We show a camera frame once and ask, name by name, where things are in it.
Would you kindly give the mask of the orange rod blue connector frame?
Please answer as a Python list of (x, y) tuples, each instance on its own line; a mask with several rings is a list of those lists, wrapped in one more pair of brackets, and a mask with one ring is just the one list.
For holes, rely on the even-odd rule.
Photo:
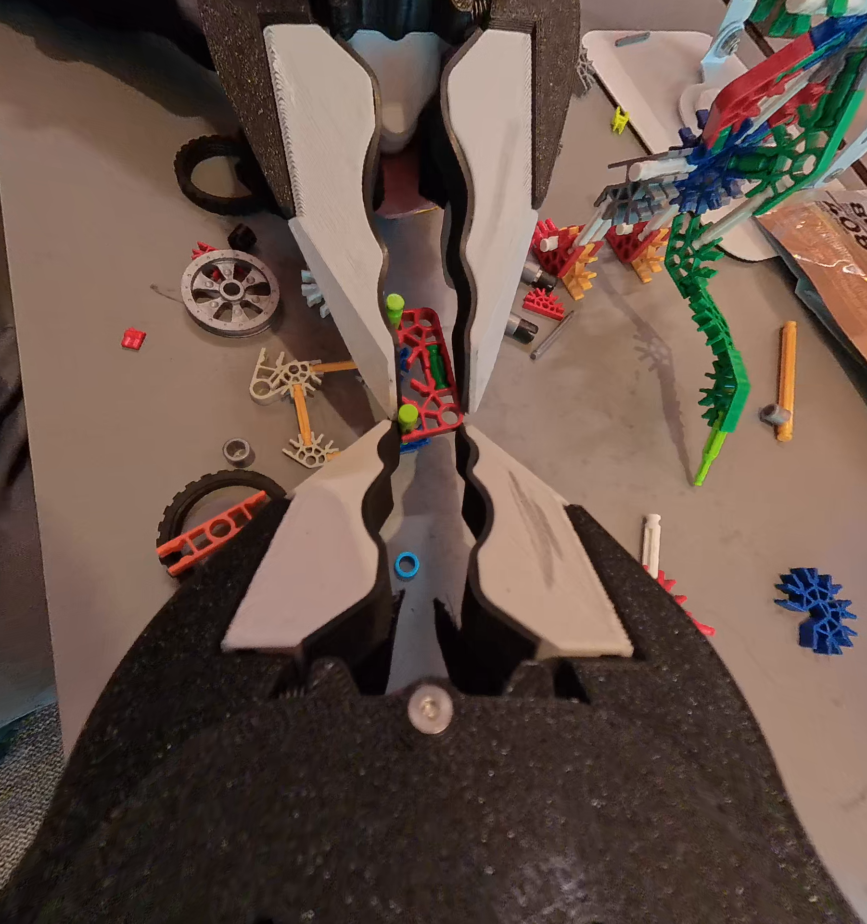
[[(287, 400), (292, 404), (296, 412), (298, 432), (289, 440), (289, 446), (284, 448), (283, 453), (304, 468), (322, 468), (332, 456), (341, 452), (332, 440), (326, 440), (323, 434), (314, 432), (307, 407), (308, 399), (317, 393), (324, 378), (337, 372), (358, 372), (358, 365), (354, 360), (325, 362), (319, 359), (286, 359), (283, 352), (270, 359), (264, 348), (260, 350), (255, 362), (249, 386), (250, 398), (262, 407), (280, 400)], [(397, 415), (396, 424), (401, 441)], [(400, 442), (401, 455), (417, 452), (421, 448), (402, 454)]]

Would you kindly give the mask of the orange ladder connector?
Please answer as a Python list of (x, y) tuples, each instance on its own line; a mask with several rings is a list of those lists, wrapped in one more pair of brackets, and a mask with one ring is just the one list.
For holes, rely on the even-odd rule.
[(204, 523), (161, 541), (156, 547), (159, 561), (170, 577), (185, 576), (237, 536), (270, 501), (266, 491), (257, 491)]

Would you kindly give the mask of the red rod black cylinder assembly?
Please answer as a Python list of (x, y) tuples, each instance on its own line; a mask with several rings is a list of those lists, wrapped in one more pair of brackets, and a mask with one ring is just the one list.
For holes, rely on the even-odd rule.
[[(533, 257), (529, 257), (524, 262), (520, 279), (521, 283), (524, 283), (528, 287), (528, 291), (537, 287), (554, 292), (555, 286), (557, 285), (555, 276), (545, 271), (538, 260), (535, 260)], [(510, 312), (505, 330), (506, 336), (522, 344), (529, 344), (538, 332), (538, 325), (534, 321), (529, 320), (519, 311), (512, 310)]]

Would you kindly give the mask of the blue snowflake connector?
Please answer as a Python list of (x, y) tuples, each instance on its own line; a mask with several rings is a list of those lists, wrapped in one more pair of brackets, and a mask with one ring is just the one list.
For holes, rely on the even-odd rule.
[(856, 616), (851, 601), (839, 596), (843, 589), (832, 576), (813, 567), (794, 567), (780, 576), (775, 588), (785, 595), (774, 603), (804, 616), (798, 627), (798, 644), (820, 655), (840, 655), (853, 647), (857, 632), (847, 623)]

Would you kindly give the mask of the black rubber tire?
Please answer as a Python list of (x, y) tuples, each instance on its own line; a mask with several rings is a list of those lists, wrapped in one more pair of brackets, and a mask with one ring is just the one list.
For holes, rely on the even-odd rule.
[[(234, 163), (235, 173), (245, 195), (216, 195), (204, 191), (193, 180), (203, 162), (225, 158)], [(210, 135), (188, 141), (175, 155), (174, 171), (182, 194), (194, 205), (220, 216), (245, 216), (273, 211), (276, 202), (243, 133), (235, 136)]]
[[(211, 494), (217, 493), (219, 491), (225, 491), (228, 489), (244, 489), (245, 491), (247, 491), (243, 499), (238, 502), (245, 500), (246, 498), (248, 498), (249, 496), (251, 496), (257, 491), (266, 491), (271, 498), (270, 502), (284, 502), (287, 500), (287, 492), (285, 491), (285, 489), (282, 488), (273, 479), (270, 479), (266, 475), (263, 475), (259, 472), (254, 472), (250, 470), (232, 469), (232, 470), (222, 470), (219, 472), (206, 474), (202, 478), (189, 483), (182, 491), (176, 494), (174, 498), (171, 500), (170, 504), (168, 505), (168, 507), (165, 509), (163, 513), (162, 519), (158, 527), (158, 537), (157, 537), (156, 547), (159, 545), (161, 541), (171, 539), (175, 537), (175, 535), (178, 532), (191, 528), (191, 527), (188, 527), (186, 524), (187, 524), (188, 518), (192, 510), (198, 505), (198, 503), (205, 500), (205, 498), (210, 496)], [(231, 507), (232, 505), (238, 502), (232, 503), (231, 505), (229, 505), (228, 507), (226, 507), (225, 509), (223, 509), (217, 514), (220, 514), (221, 512), (225, 511), (226, 509), (228, 509), (229, 507)], [(190, 572), (195, 570), (197, 567), (187, 572), (185, 576), (181, 578), (175, 578), (175, 579), (186, 578), (190, 574)]]

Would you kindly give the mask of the red connector white rod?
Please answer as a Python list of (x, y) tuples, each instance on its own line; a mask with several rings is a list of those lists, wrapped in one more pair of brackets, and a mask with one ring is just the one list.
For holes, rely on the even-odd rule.
[(662, 520), (659, 514), (646, 514), (642, 520), (642, 534), (639, 546), (639, 562), (642, 568), (667, 591), (690, 619), (695, 628), (705, 637), (713, 638), (715, 628), (697, 620), (687, 608), (687, 596), (675, 590), (676, 580), (668, 577), (660, 567)]

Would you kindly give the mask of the printed toy packet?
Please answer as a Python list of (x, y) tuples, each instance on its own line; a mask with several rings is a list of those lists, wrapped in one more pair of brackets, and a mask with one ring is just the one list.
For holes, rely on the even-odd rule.
[(867, 375), (867, 190), (799, 192), (757, 222), (797, 296)]

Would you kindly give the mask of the orange rod grey end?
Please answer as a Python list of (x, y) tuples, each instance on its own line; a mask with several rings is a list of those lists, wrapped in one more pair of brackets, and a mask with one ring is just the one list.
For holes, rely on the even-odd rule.
[(782, 326), (778, 341), (777, 389), (773, 403), (759, 410), (759, 420), (774, 430), (777, 442), (786, 444), (793, 438), (797, 381), (796, 321)]

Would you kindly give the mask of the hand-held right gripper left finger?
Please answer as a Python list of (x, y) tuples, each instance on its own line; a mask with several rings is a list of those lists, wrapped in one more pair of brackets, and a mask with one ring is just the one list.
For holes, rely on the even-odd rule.
[(392, 622), (381, 530), (400, 433), (381, 422), (291, 494), (222, 640), (224, 652), (364, 658)]

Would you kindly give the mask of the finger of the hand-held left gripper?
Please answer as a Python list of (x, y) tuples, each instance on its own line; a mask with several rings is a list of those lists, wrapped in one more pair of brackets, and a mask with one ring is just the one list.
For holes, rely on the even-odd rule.
[(458, 296), (454, 358), (462, 363), (461, 407), (476, 412), (505, 337), (530, 251), (532, 204), (532, 38), (478, 30), (446, 65), (441, 109), (466, 195), (454, 206), (448, 246)]
[(319, 25), (270, 25), (264, 39), (293, 195), (291, 232), (362, 379), (393, 418), (395, 335), (382, 307), (388, 252), (371, 208), (376, 80)]

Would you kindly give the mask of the red connector pair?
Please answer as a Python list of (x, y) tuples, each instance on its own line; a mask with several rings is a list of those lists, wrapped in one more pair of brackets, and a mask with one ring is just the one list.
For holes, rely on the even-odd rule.
[(401, 453), (453, 432), (463, 422), (458, 387), (437, 313), (404, 308), (397, 328)]

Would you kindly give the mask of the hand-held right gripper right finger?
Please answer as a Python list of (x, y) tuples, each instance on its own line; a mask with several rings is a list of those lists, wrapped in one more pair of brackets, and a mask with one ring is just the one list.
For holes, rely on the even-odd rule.
[(566, 500), (470, 424), (459, 427), (459, 475), (474, 539), (463, 639), (491, 663), (631, 657)]

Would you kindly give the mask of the thin grey rod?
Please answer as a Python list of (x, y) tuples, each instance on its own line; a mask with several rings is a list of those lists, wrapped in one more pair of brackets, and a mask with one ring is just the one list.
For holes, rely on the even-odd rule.
[(563, 333), (563, 331), (566, 329), (566, 326), (574, 319), (574, 317), (574, 312), (571, 312), (563, 317), (561, 321), (557, 323), (555, 329), (551, 331), (535, 349), (532, 350), (530, 359), (532, 361), (537, 361), (541, 356), (543, 356), (558, 340), (561, 333)]

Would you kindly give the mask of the multicolour toy model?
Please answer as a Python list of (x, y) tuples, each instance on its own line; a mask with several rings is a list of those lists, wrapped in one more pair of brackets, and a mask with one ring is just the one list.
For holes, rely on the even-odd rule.
[(763, 21), (786, 44), (707, 87), (678, 145), (624, 162), (624, 182), (601, 191), (588, 223), (536, 225), (533, 254), (572, 297), (608, 244), (624, 263), (668, 271), (691, 306), (714, 313), (708, 281), (728, 232), (866, 155), (867, 125), (852, 126), (867, 95), (867, 2), (733, 2), (719, 38)]

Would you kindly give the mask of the grey wheel hub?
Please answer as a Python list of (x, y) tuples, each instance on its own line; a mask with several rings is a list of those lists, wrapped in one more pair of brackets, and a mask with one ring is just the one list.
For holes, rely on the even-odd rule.
[(180, 295), (201, 329), (231, 338), (266, 331), (280, 303), (278, 280), (266, 264), (230, 248), (200, 252), (183, 272)]

